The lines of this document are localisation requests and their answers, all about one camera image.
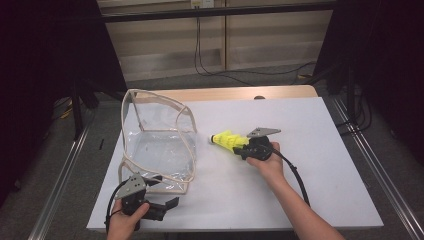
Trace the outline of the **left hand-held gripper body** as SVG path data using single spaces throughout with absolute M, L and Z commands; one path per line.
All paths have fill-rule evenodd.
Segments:
M 139 173 L 133 174 L 118 188 L 115 199 L 122 201 L 121 211 L 126 215 L 132 215 L 142 204 L 148 203 L 150 207 L 143 219 L 162 221 L 166 214 L 164 205 L 151 203 L 145 198 L 149 186 L 144 178 Z

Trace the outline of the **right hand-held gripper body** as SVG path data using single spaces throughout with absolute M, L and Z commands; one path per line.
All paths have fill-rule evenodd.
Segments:
M 252 130 L 247 137 L 249 143 L 244 147 L 247 157 L 252 157 L 260 161 L 267 160 L 273 153 L 273 146 L 268 138 L 269 135 L 280 133 L 280 129 L 257 127 Z

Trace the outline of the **clear plastic bag beige trim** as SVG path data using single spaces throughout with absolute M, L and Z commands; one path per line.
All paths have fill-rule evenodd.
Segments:
M 118 179 L 139 173 L 163 177 L 154 194 L 184 194 L 196 172 L 197 127 L 185 104 L 146 90 L 130 89 L 121 105 L 123 156 Z

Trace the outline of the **person's right hand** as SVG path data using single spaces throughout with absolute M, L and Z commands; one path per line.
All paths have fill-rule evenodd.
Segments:
M 248 157 L 246 161 L 255 167 L 267 182 L 285 179 L 282 159 L 275 153 L 265 161 L 260 161 L 253 157 Z

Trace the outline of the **person's left hand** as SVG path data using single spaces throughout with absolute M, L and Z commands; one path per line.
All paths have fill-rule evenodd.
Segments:
M 130 240 L 138 221 L 147 213 L 150 205 L 142 204 L 132 215 L 123 214 L 122 201 L 116 200 L 112 208 L 107 240 Z

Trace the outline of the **white board table cover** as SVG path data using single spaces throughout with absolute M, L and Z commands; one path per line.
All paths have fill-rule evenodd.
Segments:
M 230 151 L 209 143 L 230 130 L 280 129 L 284 171 L 312 209 L 342 229 L 380 227 L 383 222 L 320 97 L 189 103 L 198 133 L 196 172 L 179 205 L 162 221 L 144 220 L 145 231 L 272 231 L 291 224 L 258 171 Z

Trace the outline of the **black metal stand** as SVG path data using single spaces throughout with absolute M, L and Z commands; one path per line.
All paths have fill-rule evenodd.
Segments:
M 71 100 L 75 124 L 74 139 L 77 140 L 84 130 L 81 103 L 88 109 L 95 109 L 99 105 L 99 100 L 95 96 L 94 82 L 89 79 L 75 80 L 71 87 Z
M 336 63 L 327 77 L 327 91 L 330 95 L 339 94 L 346 88 L 347 120 L 355 123 L 355 77 L 349 63 Z

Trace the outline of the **black horizontal metal bar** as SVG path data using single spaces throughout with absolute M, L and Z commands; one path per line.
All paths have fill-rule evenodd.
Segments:
M 131 14 L 109 14 L 100 18 L 104 23 L 168 20 L 199 17 L 220 17 L 252 14 L 273 14 L 291 12 L 311 12 L 333 10 L 338 6 L 337 1 L 317 3 L 296 3 L 267 6 L 220 7 L 204 9 L 170 10 L 160 12 L 145 12 Z

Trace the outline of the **dark curtain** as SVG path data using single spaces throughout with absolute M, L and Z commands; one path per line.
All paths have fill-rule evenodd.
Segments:
M 0 0 L 0 207 L 35 158 L 54 103 L 127 90 L 97 0 Z
M 424 165 L 424 0 L 335 0 L 314 72 L 340 91 L 347 72 Z

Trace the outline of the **silver metal floor rail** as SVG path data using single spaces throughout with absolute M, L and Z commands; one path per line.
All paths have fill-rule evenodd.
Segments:
M 80 135 L 73 141 L 71 149 L 67 155 L 61 172 L 51 190 L 39 217 L 28 237 L 28 240 L 45 240 L 51 223 L 60 205 L 60 201 L 65 192 L 65 188 L 72 174 L 73 168 L 78 160 L 80 152 L 86 141 L 88 132 L 92 126 L 96 115 L 95 110 L 86 110 L 83 117 L 85 126 L 82 128 Z
M 377 155 L 369 145 L 360 128 L 347 120 L 347 107 L 341 99 L 332 100 L 341 118 L 346 121 L 348 134 L 354 139 L 362 155 L 370 166 L 374 176 L 385 192 L 388 200 L 393 206 L 402 225 L 410 235 L 412 240 L 424 240 L 424 228 L 419 223 L 407 201 L 403 198 L 392 179 L 379 161 Z

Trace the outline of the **white wall power outlet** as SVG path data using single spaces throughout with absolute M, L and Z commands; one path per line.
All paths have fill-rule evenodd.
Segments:
M 213 8 L 214 6 L 214 0 L 191 0 L 192 9 Z

